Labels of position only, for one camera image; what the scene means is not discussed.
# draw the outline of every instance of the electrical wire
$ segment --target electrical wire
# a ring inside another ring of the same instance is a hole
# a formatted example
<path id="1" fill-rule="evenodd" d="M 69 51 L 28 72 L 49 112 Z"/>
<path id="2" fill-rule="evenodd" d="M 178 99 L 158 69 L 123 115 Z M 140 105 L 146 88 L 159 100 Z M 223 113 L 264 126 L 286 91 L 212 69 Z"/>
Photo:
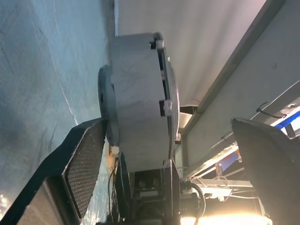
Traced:
<path id="1" fill-rule="evenodd" d="M 199 100 L 197 100 L 197 99 L 195 99 L 195 98 L 192 98 L 192 100 L 195 100 L 195 101 L 197 101 L 197 102 L 201 103 Z"/>
<path id="2" fill-rule="evenodd" d="M 202 181 L 200 178 L 198 178 L 198 177 L 194 177 L 192 180 L 197 180 L 197 181 L 199 181 L 205 188 L 208 187 L 208 185 L 207 185 L 207 184 L 204 184 L 203 181 Z"/>
<path id="3" fill-rule="evenodd" d="M 114 172 L 116 170 L 118 166 L 118 161 L 115 160 L 115 165 L 114 165 L 114 169 L 112 170 L 110 176 L 109 176 L 109 180 L 108 180 L 108 209 L 109 209 L 109 216 L 112 218 L 112 210 L 111 210 L 111 196 L 110 196 L 110 181 L 112 179 L 112 176 L 114 175 Z"/>
<path id="4" fill-rule="evenodd" d="M 199 188 L 198 185 L 196 185 L 194 183 L 191 183 L 191 187 L 194 188 L 198 192 L 199 198 L 203 201 L 203 209 L 199 210 L 199 212 L 197 214 L 196 222 L 195 222 L 195 224 L 198 224 L 199 219 L 202 218 L 203 215 L 204 215 L 204 212 L 205 212 L 205 209 L 206 209 L 206 201 L 205 201 L 204 194 L 203 194 L 201 188 Z"/>
<path id="5" fill-rule="evenodd" d="M 117 159 L 116 159 L 116 161 L 115 161 L 115 168 L 116 168 L 116 166 L 118 165 L 118 161 L 117 161 Z M 113 200 L 113 194 L 115 193 L 115 189 L 116 189 L 116 171 L 113 173 L 113 182 L 112 182 L 112 200 Z"/>
<path id="6" fill-rule="evenodd" d="M 276 118 L 276 119 L 282 119 L 282 118 L 284 118 L 284 117 L 287 116 L 287 115 L 284 114 L 284 113 L 282 113 L 283 116 L 274 116 L 274 115 L 272 115 L 272 114 L 270 114 L 270 113 L 268 113 L 268 112 L 263 111 L 263 110 L 261 109 L 261 107 L 262 107 L 263 105 L 267 104 L 267 103 L 268 103 L 268 102 L 262 103 L 262 104 L 256 109 L 256 112 L 257 112 L 257 113 L 265 114 L 265 115 L 267 115 L 267 116 L 270 116 L 270 117 L 273 117 L 273 118 Z"/>
<path id="7" fill-rule="evenodd" d="M 231 196 L 232 193 L 233 193 L 233 189 L 231 190 L 231 192 L 230 192 L 230 194 L 227 196 L 227 198 L 225 198 L 225 199 L 223 200 L 223 202 L 226 202 L 226 201 L 228 200 L 228 198 Z"/>
<path id="8" fill-rule="evenodd" d="M 245 197 L 245 196 L 240 196 L 240 195 L 230 195 L 230 197 L 243 198 L 243 199 L 255 199 L 255 198 L 258 198 L 258 197 Z"/>
<path id="9" fill-rule="evenodd" d="M 228 187 L 229 181 L 228 181 L 228 179 L 227 179 L 226 177 L 224 177 L 224 176 L 217 176 L 217 177 L 213 178 L 213 180 L 220 179 L 220 178 L 224 179 L 224 180 L 227 182 L 227 184 L 225 184 L 225 186 L 224 186 L 224 185 L 218 185 L 218 186 L 221 187 L 221 188 L 226 188 L 226 187 Z"/>
<path id="10" fill-rule="evenodd" d="M 227 140 L 227 138 L 228 138 L 231 134 L 233 134 L 233 132 L 232 132 L 232 131 L 228 131 L 226 134 L 224 134 L 224 135 L 221 137 L 221 140 L 227 142 L 227 143 L 230 144 L 230 145 L 238 146 L 236 143 L 230 143 L 230 142 Z"/>
<path id="11" fill-rule="evenodd" d="M 245 192 L 255 192 L 255 191 L 254 191 L 254 190 L 248 190 L 248 191 L 233 191 L 232 194 L 245 193 Z"/>
<path id="12" fill-rule="evenodd" d="M 229 176 L 235 175 L 235 174 L 237 174 L 237 173 L 239 173 L 239 172 L 242 172 L 242 171 L 244 171 L 244 170 L 245 170 L 245 168 L 242 167 L 242 168 L 240 168 L 240 169 L 238 169 L 238 170 L 235 170 L 235 171 L 232 171 L 232 172 L 230 172 L 230 173 L 225 174 L 224 177 L 227 178 L 227 177 L 229 177 Z"/>

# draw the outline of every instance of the gray metal bar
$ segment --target gray metal bar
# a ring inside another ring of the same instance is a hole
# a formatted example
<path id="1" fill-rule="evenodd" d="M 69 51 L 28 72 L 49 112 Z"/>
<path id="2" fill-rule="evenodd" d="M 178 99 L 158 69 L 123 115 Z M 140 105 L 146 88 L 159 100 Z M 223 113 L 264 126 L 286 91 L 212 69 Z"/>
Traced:
<path id="1" fill-rule="evenodd" d="M 242 167 L 242 168 L 240 168 L 240 169 L 238 169 L 238 170 L 235 170 L 235 171 L 233 171 L 233 172 L 230 172 L 230 173 L 224 175 L 224 177 L 229 177 L 229 176 L 235 175 L 236 173 L 239 173 L 239 172 L 241 172 L 241 171 L 243 171 L 243 170 L 245 170 L 244 167 Z"/>
<path id="2" fill-rule="evenodd" d="M 264 29 L 272 21 L 272 19 L 274 18 L 274 16 L 277 14 L 277 12 L 283 6 L 284 3 L 285 0 L 267 0 L 265 2 L 264 6 L 257 14 L 256 18 L 253 20 L 252 24 L 248 28 L 247 32 L 245 33 L 245 35 L 243 36 L 239 44 L 237 45 L 236 49 L 233 51 L 231 57 L 224 65 L 220 74 L 217 76 L 216 80 L 210 87 L 209 91 L 207 92 L 207 94 L 199 104 L 197 110 L 195 111 L 195 113 L 193 114 L 193 116 L 185 126 L 181 137 L 182 159 L 183 159 L 184 167 L 190 167 L 190 165 L 188 164 L 188 150 L 187 150 L 187 141 L 186 141 L 188 133 L 194 127 L 196 122 L 200 119 L 200 117 L 202 116 L 204 111 L 208 108 L 208 106 L 211 104 L 211 102 L 214 100 L 214 98 L 218 95 L 218 93 L 220 92 L 220 90 L 222 89 L 226 81 L 229 79 L 229 77 L 232 75 L 236 67 L 244 58 L 246 53 L 251 49 L 251 47 L 254 45 L 256 40 L 260 37 Z M 216 154 L 217 154 L 216 152 L 213 152 L 209 156 L 212 158 Z M 184 176 L 194 174 L 193 171 L 197 170 L 200 166 L 201 164 L 200 165 L 197 164 L 193 166 L 193 168 L 189 168 L 189 170 L 185 170 Z"/>
<path id="3" fill-rule="evenodd" d="M 216 167 L 214 166 L 213 168 L 209 169 L 208 171 L 205 171 L 204 173 L 200 174 L 199 176 L 197 176 L 198 178 L 205 176 L 206 174 L 213 172 L 214 170 L 216 170 Z"/>

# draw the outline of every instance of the white wall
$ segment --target white wall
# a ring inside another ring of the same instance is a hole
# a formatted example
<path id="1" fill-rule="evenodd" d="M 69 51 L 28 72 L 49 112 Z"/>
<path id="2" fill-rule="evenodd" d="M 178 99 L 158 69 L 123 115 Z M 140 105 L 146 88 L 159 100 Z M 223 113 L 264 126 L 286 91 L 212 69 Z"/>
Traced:
<path id="1" fill-rule="evenodd" d="M 250 119 L 300 80 L 300 1 L 287 0 L 187 136 L 194 166 L 231 131 L 231 118 Z"/>
<path id="2" fill-rule="evenodd" d="M 180 104 L 198 105 L 265 0 L 119 2 L 119 35 L 161 32 L 177 78 Z"/>

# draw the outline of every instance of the light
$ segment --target light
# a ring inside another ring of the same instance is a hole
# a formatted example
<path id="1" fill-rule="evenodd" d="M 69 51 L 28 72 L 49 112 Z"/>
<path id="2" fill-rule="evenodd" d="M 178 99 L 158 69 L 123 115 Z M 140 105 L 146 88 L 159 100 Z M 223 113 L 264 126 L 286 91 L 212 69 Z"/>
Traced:
<path id="1" fill-rule="evenodd" d="M 181 219 L 181 225 L 194 225 L 196 218 Z M 272 225 L 272 220 L 255 214 L 232 214 L 213 217 L 203 217 L 199 225 Z"/>
<path id="2" fill-rule="evenodd" d="M 2 220 L 4 214 L 6 213 L 9 207 L 10 207 L 10 202 L 3 194 L 1 194 L 0 195 L 0 220 Z"/>
<path id="3" fill-rule="evenodd" d="M 183 217 L 180 220 L 180 225 L 194 225 L 195 221 L 195 217 Z"/>

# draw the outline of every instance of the blue panel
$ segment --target blue panel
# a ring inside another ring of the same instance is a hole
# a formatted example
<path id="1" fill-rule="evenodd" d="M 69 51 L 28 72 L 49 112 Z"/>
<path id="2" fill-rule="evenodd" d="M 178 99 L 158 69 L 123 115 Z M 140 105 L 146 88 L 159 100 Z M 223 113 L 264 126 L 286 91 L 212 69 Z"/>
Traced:
<path id="1" fill-rule="evenodd" d="M 225 171 L 226 169 L 228 169 L 228 167 L 230 167 L 230 165 L 232 163 L 234 163 L 237 159 L 238 159 L 239 155 L 236 154 L 235 152 L 233 152 L 232 154 L 230 154 L 229 156 L 223 158 L 220 163 L 222 165 L 222 170 Z"/>
<path id="2" fill-rule="evenodd" d="M 289 118 L 285 119 L 284 121 L 278 123 L 276 125 L 276 127 L 279 128 L 279 129 L 285 128 L 287 125 L 292 123 L 298 117 L 300 117 L 300 111 L 296 112 L 294 115 L 290 116 Z"/>

